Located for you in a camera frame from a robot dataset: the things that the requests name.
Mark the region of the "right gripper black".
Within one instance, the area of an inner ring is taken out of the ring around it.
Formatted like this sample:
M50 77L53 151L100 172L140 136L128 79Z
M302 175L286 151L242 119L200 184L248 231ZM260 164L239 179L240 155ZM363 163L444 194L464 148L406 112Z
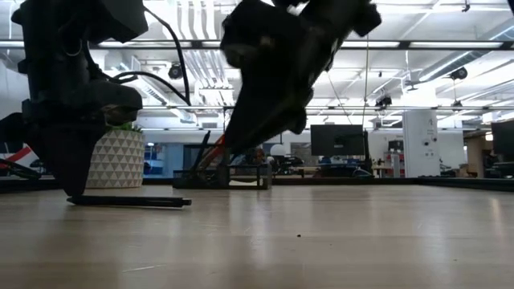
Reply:
M361 0L241 1L222 22L220 49L239 70L241 88L224 145L241 154L307 124L313 86L341 44L361 33Z

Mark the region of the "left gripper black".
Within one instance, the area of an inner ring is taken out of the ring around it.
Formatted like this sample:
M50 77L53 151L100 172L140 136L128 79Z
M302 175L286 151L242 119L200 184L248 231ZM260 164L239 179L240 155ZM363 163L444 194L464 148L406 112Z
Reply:
M30 97L22 103L34 122L102 120L132 122L142 108L136 89L105 75L89 47L114 39L126 43L143 33L141 0L27 0L13 13L22 26ZM43 163L66 195L84 193L97 141L104 124L60 123L40 130Z

